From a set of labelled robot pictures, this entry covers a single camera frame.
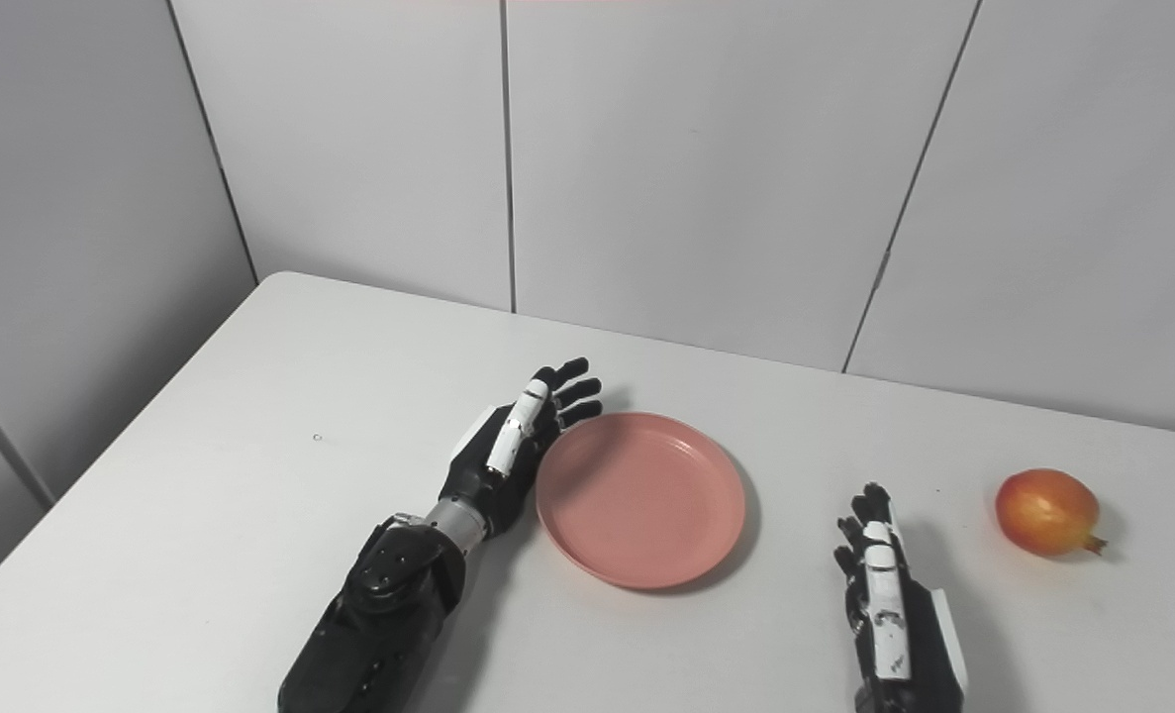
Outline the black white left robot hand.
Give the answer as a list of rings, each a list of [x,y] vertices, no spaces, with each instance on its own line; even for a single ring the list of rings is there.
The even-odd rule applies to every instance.
[[[580,356],[542,366],[516,401],[484,411],[448,464],[441,500],[478,514],[484,539],[505,534],[523,513],[543,457],[575,424],[604,412],[602,382]]]

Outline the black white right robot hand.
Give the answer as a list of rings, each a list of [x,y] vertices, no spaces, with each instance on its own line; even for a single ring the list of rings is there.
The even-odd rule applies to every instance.
[[[837,519],[844,612],[860,682],[857,712],[961,712],[968,685],[944,590],[913,577],[889,492],[870,482]]]

